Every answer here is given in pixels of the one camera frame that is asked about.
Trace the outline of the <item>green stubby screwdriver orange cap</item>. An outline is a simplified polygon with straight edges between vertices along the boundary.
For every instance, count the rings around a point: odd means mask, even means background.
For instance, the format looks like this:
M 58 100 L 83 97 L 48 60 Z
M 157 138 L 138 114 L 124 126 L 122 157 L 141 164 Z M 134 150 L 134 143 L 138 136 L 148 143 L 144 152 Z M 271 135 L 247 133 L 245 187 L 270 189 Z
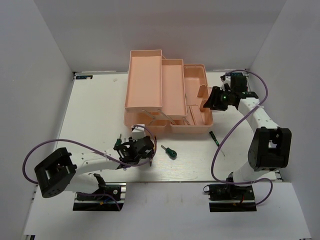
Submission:
M 122 144 L 122 134 L 119 134 L 119 137 L 116 139 L 116 142 L 114 144 L 114 147 L 120 146 Z

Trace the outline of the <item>black green precision screwdriver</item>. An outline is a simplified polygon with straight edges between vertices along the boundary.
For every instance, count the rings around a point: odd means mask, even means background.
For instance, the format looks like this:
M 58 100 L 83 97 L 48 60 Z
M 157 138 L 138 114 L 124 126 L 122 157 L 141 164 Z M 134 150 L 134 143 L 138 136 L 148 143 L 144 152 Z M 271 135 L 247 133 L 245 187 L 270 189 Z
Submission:
M 213 139 L 213 141 L 214 141 L 214 143 L 216 144 L 216 146 L 219 147 L 219 146 L 220 146 L 220 143 L 218 142 L 218 140 L 217 140 L 215 134 L 213 133 L 213 131 L 210 131 L 210 132 L 209 132 L 209 135 L 210 135 L 211 138 Z M 224 157 L 226 156 L 222 149 L 220 149 L 220 152 L 223 154 Z

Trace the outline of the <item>pink plastic toolbox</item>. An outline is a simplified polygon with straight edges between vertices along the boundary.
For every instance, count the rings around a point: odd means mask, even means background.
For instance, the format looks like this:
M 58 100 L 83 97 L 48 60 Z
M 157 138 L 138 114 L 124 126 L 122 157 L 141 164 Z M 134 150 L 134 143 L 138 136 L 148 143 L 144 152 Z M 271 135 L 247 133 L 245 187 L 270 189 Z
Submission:
M 167 59 L 160 49 L 131 50 L 124 124 L 153 133 L 205 133 L 214 124 L 204 107 L 211 90 L 203 64 Z

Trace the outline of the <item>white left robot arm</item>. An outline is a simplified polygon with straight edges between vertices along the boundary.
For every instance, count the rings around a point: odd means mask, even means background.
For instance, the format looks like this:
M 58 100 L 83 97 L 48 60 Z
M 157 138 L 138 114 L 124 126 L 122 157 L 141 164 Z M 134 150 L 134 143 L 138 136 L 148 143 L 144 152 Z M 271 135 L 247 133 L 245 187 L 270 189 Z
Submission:
M 98 172 L 148 164 L 156 153 L 157 141 L 148 135 L 140 139 L 130 137 L 127 142 L 104 152 L 82 143 L 78 145 L 90 153 L 72 154 L 61 147 L 34 168 L 43 198 L 70 191 L 82 192 L 99 200 L 107 193 L 105 181 Z

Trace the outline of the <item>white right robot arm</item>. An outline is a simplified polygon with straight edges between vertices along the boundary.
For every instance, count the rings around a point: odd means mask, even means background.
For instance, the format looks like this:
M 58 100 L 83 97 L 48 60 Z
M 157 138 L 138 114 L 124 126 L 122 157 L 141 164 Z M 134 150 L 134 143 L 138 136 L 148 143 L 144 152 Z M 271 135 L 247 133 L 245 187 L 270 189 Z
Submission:
M 221 86 L 212 88 L 204 108 L 226 111 L 229 106 L 233 106 L 243 116 L 236 126 L 247 121 L 253 132 L 247 161 L 224 181 L 225 184 L 230 183 L 225 187 L 226 195 L 236 200 L 244 193 L 242 185 L 251 185 L 261 180 L 266 173 L 287 167 L 292 132 L 270 118 L 258 95 L 249 91 L 244 75 L 236 73 L 230 77 L 222 76 L 221 81 Z

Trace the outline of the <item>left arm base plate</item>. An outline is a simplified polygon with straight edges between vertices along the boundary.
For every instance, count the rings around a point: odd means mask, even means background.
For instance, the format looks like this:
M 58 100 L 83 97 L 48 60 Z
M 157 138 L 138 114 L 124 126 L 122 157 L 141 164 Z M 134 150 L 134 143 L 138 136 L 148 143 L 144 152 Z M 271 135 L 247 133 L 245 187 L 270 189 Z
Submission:
M 126 197 L 126 183 L 106 184 L 93 193 L 75 194 L 73 208 L 75 212 L 119 212 Z

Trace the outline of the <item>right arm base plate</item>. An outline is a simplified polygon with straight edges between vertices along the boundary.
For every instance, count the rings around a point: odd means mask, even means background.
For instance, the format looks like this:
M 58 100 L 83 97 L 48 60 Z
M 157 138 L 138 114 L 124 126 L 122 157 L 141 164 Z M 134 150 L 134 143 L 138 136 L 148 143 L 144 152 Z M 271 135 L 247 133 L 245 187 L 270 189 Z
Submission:
M 208 195 L 211 213 L 256 212 L 253 187 L 230 184 L 208 184 L 203 192 Z

